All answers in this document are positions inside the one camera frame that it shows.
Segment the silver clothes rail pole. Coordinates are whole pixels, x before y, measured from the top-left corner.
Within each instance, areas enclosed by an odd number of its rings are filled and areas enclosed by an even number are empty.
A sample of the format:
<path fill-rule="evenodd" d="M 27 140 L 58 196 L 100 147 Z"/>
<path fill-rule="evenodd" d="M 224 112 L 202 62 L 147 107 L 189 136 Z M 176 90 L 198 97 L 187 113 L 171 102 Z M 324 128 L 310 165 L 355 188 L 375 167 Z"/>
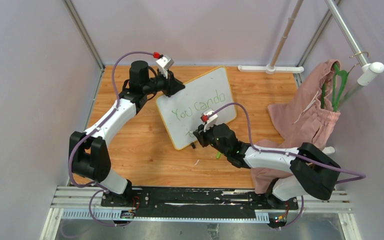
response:
<path fill-rule="evenodd" d="M 368 53 L 362 51 L 357 39 L 352 34 L 351 29 L 343 18 L 338 4 L 334 0 L 326 0 L 325 3 L 353 52 L 353 55 L 350 56 L 350 58 L 357 59 L 357 66 L 360 66 L 362 71 L 362 74 L 358 77 L 356 83 L 339 100 L 337 109 L 340 110 L 357 92 L 371 83 L 379 74 L 384 72 L 384 64 L 377 61 L 369 62 Z"/>

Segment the yellow framed whiteboard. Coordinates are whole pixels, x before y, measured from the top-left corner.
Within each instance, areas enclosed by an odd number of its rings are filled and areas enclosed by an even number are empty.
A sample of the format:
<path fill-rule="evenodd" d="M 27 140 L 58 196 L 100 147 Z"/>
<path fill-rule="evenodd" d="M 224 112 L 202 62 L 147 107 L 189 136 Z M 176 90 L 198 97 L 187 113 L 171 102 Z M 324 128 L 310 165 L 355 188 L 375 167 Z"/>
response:
<path fill-rule="evenodd" d="M 175 95 L 157 97 L 156 106 L 173 147 L 182 150 L 197 140 L 193 131 L 203 123 L 203 113 L 233 101 L 227 69 L 219 66 L 186 82 Z"/>

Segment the white rack base foot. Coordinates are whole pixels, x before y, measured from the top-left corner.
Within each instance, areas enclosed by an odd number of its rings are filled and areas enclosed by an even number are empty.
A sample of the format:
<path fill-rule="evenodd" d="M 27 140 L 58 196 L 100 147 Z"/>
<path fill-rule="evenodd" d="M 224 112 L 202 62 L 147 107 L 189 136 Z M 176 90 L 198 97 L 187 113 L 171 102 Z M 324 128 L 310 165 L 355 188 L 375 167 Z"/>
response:
<path fill-rule="evenodd" d="M 240 72 L 252 72 L 252 73 L 266 73 L 269 75 L 275 73 L 287 73 L 287 74 L 300 74 L 305 69 L 302 66 L 292 67 L 292 66 L 247 66 L 247 65 L 238 65 L 238 70 Z"/>

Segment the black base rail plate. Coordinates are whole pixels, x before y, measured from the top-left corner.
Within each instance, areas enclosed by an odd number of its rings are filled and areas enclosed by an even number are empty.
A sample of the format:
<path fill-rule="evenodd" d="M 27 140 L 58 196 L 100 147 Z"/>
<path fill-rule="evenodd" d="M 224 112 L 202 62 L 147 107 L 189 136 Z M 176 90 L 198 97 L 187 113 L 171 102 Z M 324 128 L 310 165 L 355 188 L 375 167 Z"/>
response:
<path fill-rule="evenodd" d="M 252 189 L 197 187 L 134 187 L 130 198 L 104 193 L 102 207 L 132 210 L 135 219 L 268 221 L 259 211 L 283 215 L 298 210 L 296 197 L 288 201 L 257 194 Z"/>

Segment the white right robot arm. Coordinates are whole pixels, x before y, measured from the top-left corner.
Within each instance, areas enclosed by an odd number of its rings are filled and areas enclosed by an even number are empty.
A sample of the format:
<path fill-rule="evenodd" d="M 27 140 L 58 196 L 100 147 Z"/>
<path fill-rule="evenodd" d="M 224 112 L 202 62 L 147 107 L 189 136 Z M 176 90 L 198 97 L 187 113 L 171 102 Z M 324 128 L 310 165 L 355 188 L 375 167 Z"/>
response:
<path fill-rule="evenodd" d="M 201 124 L 193 135 L 202 147 L 213 147 L 237 168 L 268 168 L 289 173 L 289 177 L 275 177 L 269 184 L 265 201 L 272 209 L 306 194 L 327 201 L 339 177 L 339 172 L 333 170 L 339 165 L 308 142 L 293 148 L 253 146 L 238 140 L 225 123 L 208 129 Z"/>

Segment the pink cloth garment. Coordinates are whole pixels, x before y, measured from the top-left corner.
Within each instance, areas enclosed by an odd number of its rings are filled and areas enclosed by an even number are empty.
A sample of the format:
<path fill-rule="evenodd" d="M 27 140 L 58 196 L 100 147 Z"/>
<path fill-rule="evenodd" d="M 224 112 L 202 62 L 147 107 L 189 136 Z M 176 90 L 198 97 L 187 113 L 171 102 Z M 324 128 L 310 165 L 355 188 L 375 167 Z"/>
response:
<path fill-rule="evenodd" d="M 289 149 L 311 143 L 323 150 L 340 117 L 340 112 L 334 111 L 331 97 L 333 77 L 340 66 L 336 59 L 318 64 L 290 102 L 270 104 L 267 109 L 271 122 L 283 142 L 263 139 L 255 146 Z"/>

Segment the green clothes hanger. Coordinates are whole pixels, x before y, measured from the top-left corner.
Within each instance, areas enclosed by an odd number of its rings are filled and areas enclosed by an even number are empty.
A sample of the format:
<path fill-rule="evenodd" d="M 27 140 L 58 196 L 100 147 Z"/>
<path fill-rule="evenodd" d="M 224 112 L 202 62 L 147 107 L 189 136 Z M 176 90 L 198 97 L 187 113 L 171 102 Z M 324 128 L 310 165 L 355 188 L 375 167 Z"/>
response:
<path fill-rule="evenodd" d="M 341 69 L 339 61 L 334 60 L 330 62 L 321 77 L 321 96 L 320 108 L 324 109 L 326 105 L 325 97 L 331 96 L 330 104 L 332 111 L 337 112 L 341 96 L 345 90 L 348 81 L 349 71 Z"/>

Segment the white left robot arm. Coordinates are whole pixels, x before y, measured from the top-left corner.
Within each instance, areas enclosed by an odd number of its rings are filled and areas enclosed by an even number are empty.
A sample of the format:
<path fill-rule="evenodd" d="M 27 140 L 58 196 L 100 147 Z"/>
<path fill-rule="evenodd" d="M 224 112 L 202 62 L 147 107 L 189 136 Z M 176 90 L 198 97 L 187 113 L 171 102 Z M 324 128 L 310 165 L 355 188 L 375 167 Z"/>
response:
<path fill-rule="evenodd" d="M 157 59 L 157 70 L 153 70 L 151 77 L 152 68 L 146 61 L 132 62 L 129 78 L 122 91 L 116 92 L 113 106 L 93 126 L 84 132 L 75 131 L 69 138 L 69 173 L 90 179 L 94 185 L 113 194 L 115 202 L 122 207 L 133 201 L 132 183 L 112 169 L 108 146 L 118 131 L 143 108 L 149 95 L 162 92 L 171 97 L 185 88 L 170 71 L 173 64 L 174 61 L 166 56 Z"/>

